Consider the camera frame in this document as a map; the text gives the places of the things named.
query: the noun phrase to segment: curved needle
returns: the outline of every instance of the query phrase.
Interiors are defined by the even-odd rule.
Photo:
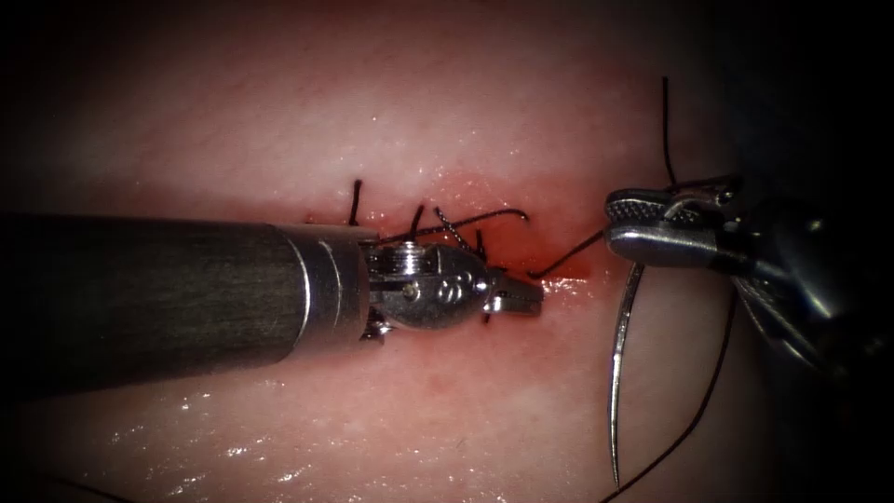
[[[627,328],[630,324],[630,312],[633,309],[633,299],[636,290],[640,286],[640,278],[643,276],[645,265],[634,264],[627,276],[627,286],[624,288],[624,296],[621,298],[621,308],[617,312],[617,326],[615,328],[615,351],[612,353],[612,389],[608,396],[608,437],[612,451],[612,474],[615,476],[615,488],[620,486],[620,476],[617,467],[617,405],[621,389],[621,358],[624,356],[624,343],[627,340]]]

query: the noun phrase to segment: black suture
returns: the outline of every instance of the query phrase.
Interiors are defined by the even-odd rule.
[[[472,247],[468,245],[468,241],[459,235],[459,231],[456,230],[456,227],[447,220],[447,217],[444,216],[444,212],[437,206],[435,207],[435,214],[438,215],[438,219],[444,224],[444,228],[447,229],[447,232],[456,239],[456,244],[459,245],[459,248],[462,249],[463,252],[472,252]]]
[[[562,264],[564,264],[568,259],[577,255],[578,253],[584,251],[590,245],[595,243],[596,241],[603,238],[604,230],[600,230],[596,234],[590,236],[589,238],[584,239],[580,244],[572,248],[568,253],[563,255],[559,260],[553,262],[551,265],[546,267],[545,269],[539,271],[528,271],[528,278],[530,279],[541,279],[552,271],[556,270]]]
[[[487,264],[487,251],[484,249],[484,237],[481,234],[481,229],[475,229],[475,254]]]
[[[356,227],[359,225],[357,223],[357,208],[360,205],[360,186],[363,185],[363,181],[355,180],[354,181],[354,198],[351,199],[351,216],[347,219],[347,224]]]
[[[425,206],[419,205],[419,208],[416,208],[416,214],[413,215],[413,222],[410,224],[410,232],[406,234],[406,241],[416,242],[416,238],[419,236],[419,219],[422,218],[422,211],[425,209]]]
[[[701,422],[701,417],[705,414],[705,410],[708,409],[708,403],[711,401],[711,395],[714,392],[714,387],[717,385],[717,379],[720,377],[720,371],[724,366],[724,358],[726,356],[726,349],[729,347],[729,339],[730,335],[733,332],[733,321],[736,317],[736,302],[738,300],[738,295],[736,290],[733,290],[732,295],[730,295],[729,299],[729,308],[726,312],[726,324],[724,326],[724,341],[720,345],[720,355],[717,357],[717,363],[714,364],[714,372],[711,375],[711,381],[708,383],[708,389],[705,391],[705,396],[701,399],[701,404],[698,406],[698,410],[696,414],[692,417],[692,420],[689,422],[689,426],[683,430],[683,433],[677,437],[677,440],[673,441],[673,443],[664,450],[658,457],[655,458],[654,461],[649,463],[649,466],[645,467],[642,471],[636,474],[635,477],[627,481],[624,485],[621,485],[615,492],[606,496],[605,498],[600,500],[600,503],[607,503],[620,496],[624,491],[630,489],[635,483],[637,483],[640,479],[645,477],[652,469],[654,469],[658,464],[665,460],[673,451],[677,449],[688,437],[695,431],[698,423]]]
[[[661,143],[664,147],[664,167],[668,170],[671,185],[677,184],[677,177],[671,166],[671,147],[668,142],[670,105],[668,100],[668,78],[661,77]]]
[[[685,188],[690,187],[703,187],[703,186],[711,186],[711,185],[727,185],[732,184],[738,179],[738,175],[735,174],[726,174],[715,176],[711,178],[703,178],[700,180],[691,180],[689,182],[679,182],[678,184],[671,184],[664,188],[665,192],[678,192]]]
[[[517,215],[525,222],[531,221],[531,217],[529,217],[528,214],[525,213],[524,211],[517,210],[515,208],[505,208],[503,210],[488,211],[488,212],[482,213],[480,215],[475,215],[473,217],[466,218],[465,220],[457,220],[456,222],[451,223],[451,225],[454,227],[454,229],[458,229],[460,227],[465,227],[466,225],[475,224],[476,222],[494,218],[494,217],[497,217],[500,215]],[[417,237],[430,236],[432,234],[441,234],[441,233],[448,232],[448,231],[449,231],[449,229],[447,229],[447,227],[445,227],[444,225],[439,225],[437,227],[426,227],[426,228],[422,228],[422,229],[419,229],[418,231],[416,231],[416,236]],[[379,239],[377,244],[384,245],[384,244],[394,243],[394,242],[398,242],[398,241],[406,241],[409,237],[410,237],[410,235],[408,235],[408,234],[396,234],[394,236],[388,236],[386,238]]]
[[[105,491],[102,491],[102,490],[97,489],[97,488],[95,488],[95,487],[91,487],[91,486],[86,485],[86,484],[83,484],[83,483],[77,483],[77,482],[75,482],[75,481],[68,480],[68,479],[66,479],[66,478],[64,478],[64,477],[59,477],[59,476],[57,476],[57,475],[51,475],[51,474],[49,474],[49,473],[45,473],[45,472],[41,472],[40,475],[41,475],[42,477],[44,477],[44,478],[46,478],[46,479],[49,479],[49,480],[51,480],[51,481],[53,481],[53,482],[55,482],[55,483],[58,483],[58,484],[60,484],[60,485],[65,485],[65,486],[67,486],[67,487],[71,487],[71,488],[73,488],[73,489],[77,489],[78,491],[82,491],[82,492],[85,492],[85,493],[90,493],[90,494],[92,494],[92,495],[94,495],[94,496],[99,496],[99,497],[101,497],[101,498],[108,499],[108,500],[111,500],[111,501],[115,501],[115,502],[117,502],[117,503],[136,503],[136,500],[133,500],[133,499],[127,499],[127,498],[125,498],[125,497],[121,497],[121,496],[116,496],[116,495],[113,495],[112,493],[106,493]]]

